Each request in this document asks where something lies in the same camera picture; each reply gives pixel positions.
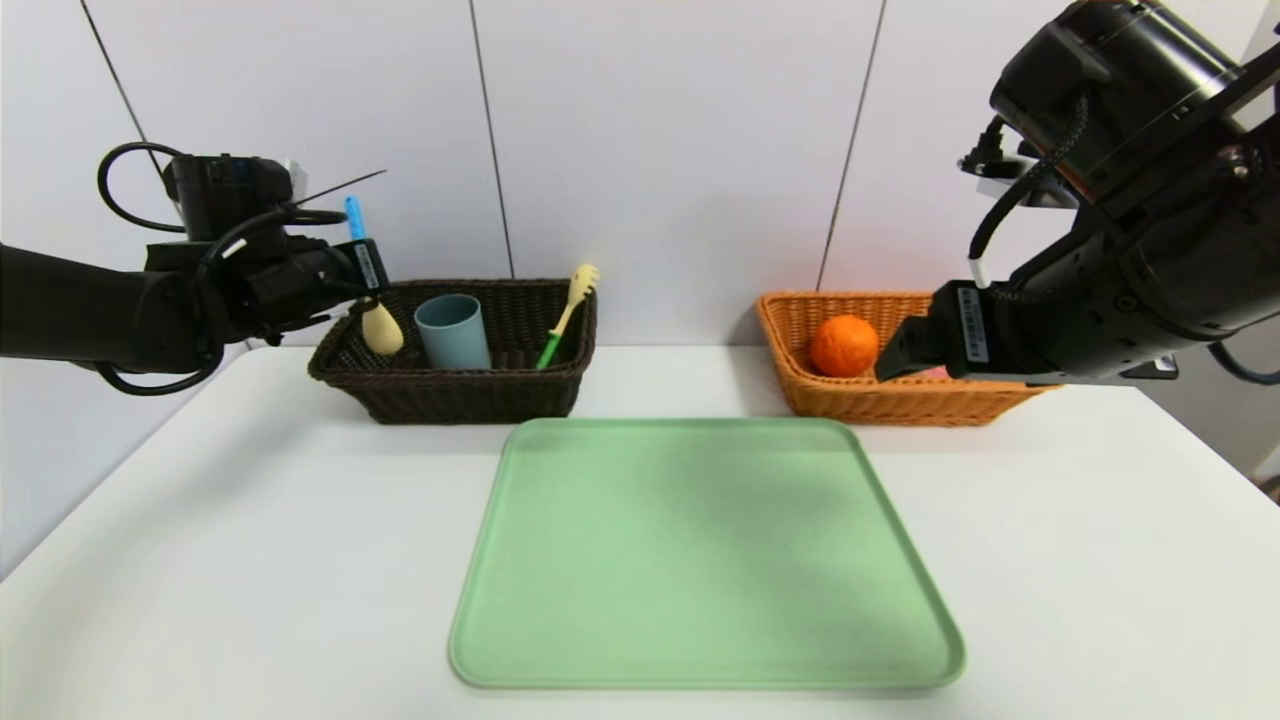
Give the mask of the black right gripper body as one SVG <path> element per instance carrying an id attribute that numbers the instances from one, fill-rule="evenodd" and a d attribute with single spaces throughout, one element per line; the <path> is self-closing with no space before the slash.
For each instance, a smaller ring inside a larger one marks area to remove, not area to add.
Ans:
<path id="1" fill-rule="evenodd" d="M 1112 384 L 1142 366 L 1137 310 L 1116 309 L 1133 293 L 1121 261 L 1142 211 L 1107 223 L 1079 211 L 1070 231 L 980 290 L 950 281 L 931 302 L 931 351 L 961 379 L 1028 384 Z"/>

